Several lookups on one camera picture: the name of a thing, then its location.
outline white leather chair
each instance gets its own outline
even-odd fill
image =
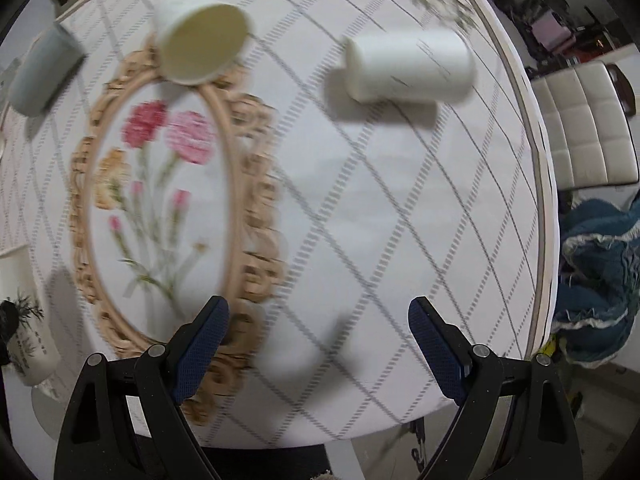
[[[548,131],[558,190],[638,182],[631,131],[603,62],[554,72],[531,85]]]

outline blue gripper pad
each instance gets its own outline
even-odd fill
[[[408,319],[409,329],[422,355],[427,359],[427,364],[443,395],[461,406],[466,399],[466,391],[463,387],[465,377],[463,365],[417,298],[409,305]]]
[[[171,390],[171,396],[177,404],[182,404],[185,399],[196,394],[200,381],[225,336],[229,323],[229,306],[223,298],[216,298],[216,300],[215,307],[193,336],[177,363],[175,386]],[[199,322],[199,317],[200,315],[194,320],[194,323]]]

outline ornate wooden frame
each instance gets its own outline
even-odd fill
[[[268,175],[271,108],[239,90],[245,75],[242,66],[234,65],[212,83],[197,87],[218,122],[228,166],[231,216],[222,291],[230,307],[229,329],[198,393],[182,405],[197,424],[205,423],[214,411],[215,395],[232,395],[241,387],[241,369],[249,365],[262,325],[254,303],[268,298],[284,273],[278,259],[278,235],[271,228],[276,200],[274,179]],[[79,143],[71,161],[69,223],[76,285],[95,306],[100,332],[121,358],[138,356],[156,341],[129,324],[94,271],[85,214],[91,205],[93,176],[87,171],[96,164],[97,148],[119,108],[144,85],[161,79],[151,37],[142,50],[122,61],[116,77],[104,86],[90,113],[90,134]]]

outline gray cup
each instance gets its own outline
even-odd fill
[[[40,115],[84,50],[62,25],[54,23],[33,45],[9,88],[9,103],[22,115]]]

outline red flower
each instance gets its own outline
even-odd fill
[[[156,138],[156,130],[166,124],[166,104],[151,101],[135,106],[122,129],[122,142],[130,148],[141,148]]]
[[[192,164],[205,164],[211,158],[216,134],[203,115],[179,112],[169,126],[166,143],[180,158]]]

